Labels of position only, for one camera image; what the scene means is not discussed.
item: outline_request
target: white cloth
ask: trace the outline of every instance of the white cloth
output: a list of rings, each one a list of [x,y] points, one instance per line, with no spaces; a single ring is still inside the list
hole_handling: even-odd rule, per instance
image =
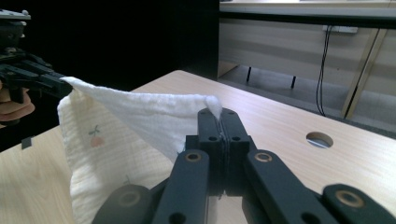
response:
[[[70,196],[77,224],[92,223],[113,190],[125,184],[152,188],[170,175],[186,135],[197,134],[197,113],[212,95],[133,93],[63,77],[73,91],[58,105]]]

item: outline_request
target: table surface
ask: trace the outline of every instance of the table surface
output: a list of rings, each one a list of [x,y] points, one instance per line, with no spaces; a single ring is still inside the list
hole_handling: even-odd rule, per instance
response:
[[[210,94],[235,111],[257,148],[273,151],[306,187],[321,193],[343,183],[362,190],[396,216],[396,141],[342,122],[241,91],[183,71],[160,77],[134,92]],[[330,148],[306,141],[326,133]],[[0,223],[73,223],[63,139],[55,127],[0,153]],[[218,223],[247,223],[241,198],[223,197]]]

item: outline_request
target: cable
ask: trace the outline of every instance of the cable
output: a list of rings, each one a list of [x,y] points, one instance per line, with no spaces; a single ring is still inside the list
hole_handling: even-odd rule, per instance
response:
[[[327,56],[327,49],[329,47],[329,39],[330,39],[331,30],[332,30],[332,25],[327,26],[322,62],[321,62],[321,66],[320,66],[320,75],[319,75],[318,85],[317,85],[317,107],[318,107],[318,111],[319,111],[320,115],[322,115],[324,117],[326,117],[326,114],[324,113],[324,110],[323,110],[323,75],[324,75],[323,72],[324,72],[324,63],[326,61],[326,56]]]

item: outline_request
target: floor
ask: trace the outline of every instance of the floor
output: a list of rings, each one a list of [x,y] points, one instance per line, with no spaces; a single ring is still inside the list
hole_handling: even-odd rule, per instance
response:
[[[281,103],[319,113],[317,106],[317,80],[297,77],[291,88],[292,75],[238,65],[218,82],[249,91]],[[347,97],[347,87],[323,82],[322,108],[326,117],[396,139],[396,97],[364,91],[351,119],[344,119],[341,110]]]

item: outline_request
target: round cable hole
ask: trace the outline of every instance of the round cable hole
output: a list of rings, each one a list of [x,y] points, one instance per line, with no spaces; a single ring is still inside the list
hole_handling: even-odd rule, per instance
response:
[[[306,141],[314,147],[329,148],[334,141],[326,133],[313,132],[306,135]]]

